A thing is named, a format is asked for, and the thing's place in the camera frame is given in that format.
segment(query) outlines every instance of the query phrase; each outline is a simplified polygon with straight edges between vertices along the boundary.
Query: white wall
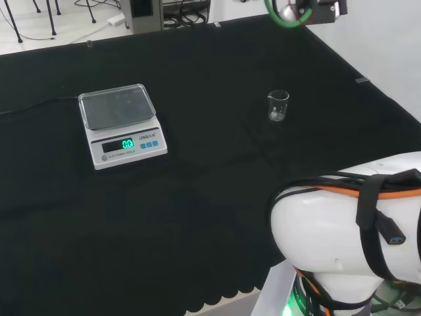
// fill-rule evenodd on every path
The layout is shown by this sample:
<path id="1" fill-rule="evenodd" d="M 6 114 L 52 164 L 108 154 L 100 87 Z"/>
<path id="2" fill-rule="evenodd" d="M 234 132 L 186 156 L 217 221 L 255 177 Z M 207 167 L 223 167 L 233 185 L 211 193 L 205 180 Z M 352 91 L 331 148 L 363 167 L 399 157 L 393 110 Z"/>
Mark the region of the white wall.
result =
<path id="1" fill-rule="evenodd" d="M 309 28 L 421 121 L 421 0 L 348 0 L 348 8 L 335 24 Z M 210 18 L 265 13 L 263 0 L 212 0 Z"/>

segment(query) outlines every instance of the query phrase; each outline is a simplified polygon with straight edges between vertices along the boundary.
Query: scale display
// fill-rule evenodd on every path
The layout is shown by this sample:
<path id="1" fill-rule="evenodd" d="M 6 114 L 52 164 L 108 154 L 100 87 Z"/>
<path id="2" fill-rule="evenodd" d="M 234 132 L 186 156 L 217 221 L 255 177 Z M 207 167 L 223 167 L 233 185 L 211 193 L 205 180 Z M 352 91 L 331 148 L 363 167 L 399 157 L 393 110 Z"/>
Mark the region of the scale display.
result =
<path id="1" fill-rule="evenodd" d="M 134 147 L 134 143 L 132 138 L 125 138 L 123 140 L 115 140 L 113 142 L 103 143 L 102 146 L 104 153 L 109 153 L 110 151 L 114 150 L 132 148 Z"/>

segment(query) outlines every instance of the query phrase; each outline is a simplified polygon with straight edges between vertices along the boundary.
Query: white cable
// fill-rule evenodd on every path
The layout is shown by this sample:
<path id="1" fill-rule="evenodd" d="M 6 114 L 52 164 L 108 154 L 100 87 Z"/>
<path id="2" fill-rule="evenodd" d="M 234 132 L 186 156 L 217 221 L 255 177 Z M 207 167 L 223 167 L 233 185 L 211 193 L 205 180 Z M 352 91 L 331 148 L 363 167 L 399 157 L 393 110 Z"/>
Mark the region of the white cable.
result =
<path id="1" fill-rule="evenodd" d="M 93 34 L 95 34 L 95 33 L 98 33 L 99 31 L 101 31 L 101 30 L 105 29 L 107 26 L 110 26 L 110 25 L 111 25 L 111 23 L 110 23 L 110 22 L 108 22 L 108 23 L 107 23 L 107 25 L 104 25 L 102 28 L 99 28 L 98 30 L 96 30 L 96 31 L 94 31 L 94 32 L 92 32 L 92 33 L 89 33 L 88 35 L 84 35 L 84 36 L 82 36 L 82 37 L 80 37 L 80 38 L 78 38 L 78 39 L 75 39 L 74 41 L 71 41 L 69 44 L 76 43 L 77 41 L 80 41 L 80 40 L 82 40 L 82 39 L 84 39 L 84 38 L 87 38 L 88 36 L 91 36 L 91 35 L 93 35 Z"/>

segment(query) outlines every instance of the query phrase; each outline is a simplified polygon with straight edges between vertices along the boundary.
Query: metal stand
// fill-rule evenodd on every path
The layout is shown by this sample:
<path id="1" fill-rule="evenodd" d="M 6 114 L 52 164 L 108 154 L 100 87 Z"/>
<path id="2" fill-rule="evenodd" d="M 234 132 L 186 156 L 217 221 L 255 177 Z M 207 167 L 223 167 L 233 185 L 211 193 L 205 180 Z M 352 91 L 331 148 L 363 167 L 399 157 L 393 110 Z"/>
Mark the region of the metal stand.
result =
<path id="1" fill-rule="evenodd" d="M 89 9 L 89 13 L 91 13 L 92 23 L 96 23 L 97 21 L 95 21 L 95 19 L 93 18 L 91 6 L 89 5 L 89 1 L 88 0 L 86 0 L 86 4 L 87 4 L 87 8 Z"/>
<path id="2" fill-rule="evenodd" d="M 59 9 L 59 2 L 55 0 L 55 8 L 57 9 L 57 15 L 61 15 L 60 9 Z"/>
<path id="3" fill-rule="evenodd" d="M 10 16 L 10 18 L 12 20 L 14 31 L 16 32 L 16 36 L 18 37 L 18 42 L 19 43 L 23 43 L 22 38 L 20 38 L 18 27 L 16 26 L 16 23 L 14 23 L 14 18 L 13 18 L 13 15 L 12 15 L 12 11 L 11 11 L 11 8 L 9 7 L 9 4 L 7 3 L 7 0 L 5 0 L 5 4 L 6 4 L 7 11 L 9 12 L 9 16 Z"/>
<path id="4" fill-rule="evenodd" d="M 35 0 L 32 0 L 34 2 L 35 8 L 37 8 L 37 13 L 41 13 L 41 10 L 39 9 L 37 3 Z"/>
<path id="5" fill-rule="evenodd" d="M 51 14 L 51 7 L 50 7 L 50 0 L 47 0 L 47 8 L 48 8 L 48 15 L 49 15 L 49 17 L 50 17 L 50 22 L 51 22 L 51 29 L 52 29 L 52 31 L 53 31 L 53 35 L 54 36 L 56 36 L 57 35 L 57 33 L 55 32 L 55 29 L 54 29 L 54 22 L 53 22 L 53 15 Z"/>

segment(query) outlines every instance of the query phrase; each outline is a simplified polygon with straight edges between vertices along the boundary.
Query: electronic scale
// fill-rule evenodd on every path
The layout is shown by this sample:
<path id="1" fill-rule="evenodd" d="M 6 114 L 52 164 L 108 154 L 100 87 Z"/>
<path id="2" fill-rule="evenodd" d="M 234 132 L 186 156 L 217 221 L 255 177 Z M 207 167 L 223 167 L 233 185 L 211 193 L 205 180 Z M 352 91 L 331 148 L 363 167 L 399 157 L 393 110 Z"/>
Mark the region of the electronic scale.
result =
<path id="1" fill-rule="evenodd" d="M 143 85 L 81 94 L 79 107 L 96 170 L 167 153 Z"/>

